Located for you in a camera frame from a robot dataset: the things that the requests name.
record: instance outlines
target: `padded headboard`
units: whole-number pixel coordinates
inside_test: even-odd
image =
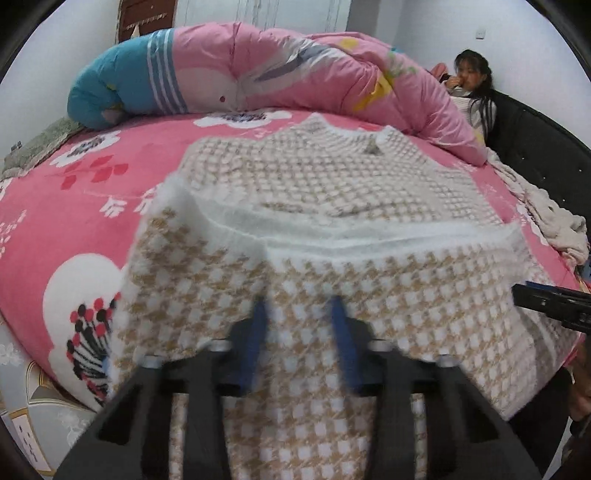
[[[533,108],[501,92],[493,98],[497,117],[488,146],[503,163],[591,225],[591,150]]]

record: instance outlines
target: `white towel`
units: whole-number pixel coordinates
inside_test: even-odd
[[[589,257],[584,217],[561,208],[549,197],[547,191],[531,184],[501,162],[494,150],[489,148],[488,153],[488,163],[511,193],[525,204],[545,239],[562,255],[569,268],[574,270],[577,265],[583,265]]]

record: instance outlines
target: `metal screw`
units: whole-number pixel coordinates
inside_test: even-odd
[[[453,368],[457,367],[458,363],[451,355],[440,355],[437,358],[437,366],[441,368]]]
[[[368,348],[372,352],[389,352],[394,348],[394,345],[389,340],[372,340]]]
[[[163,360],[159,356],[146,355],[142,358],[141,365],[144,368],[157,369],[162,367]]]
[[[212,340],[209,343],[209,351],[211,352],[229,352],[232,349],[232,342],[230,340]]]

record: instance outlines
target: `electrical outlet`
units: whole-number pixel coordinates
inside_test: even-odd
[[[45,460],[45,456],[43,455],[41,447],[39,447],[39,443],[37,442],[37,438],[33,433],[29,415],[27,413],[20,415],[19,417],[12,419],[12,423],[14,424],[18,438],[21,440],[22,446],[25,449],[25,454],[33,468],[38,472],[51,472],[51,467],[47,464],[47,460]]]

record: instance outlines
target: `woman's hand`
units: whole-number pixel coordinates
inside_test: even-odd
[[[464,81],[460,77],[449,77],[445,81],[445,86],[451,90],[455,87],[461,87],[462,83],[464,83]]]
[[[591,365],[585,344],[579,345],[573,360],[574,384],[570,387],[569,409],[574,421],[581,421],[591,414]]]

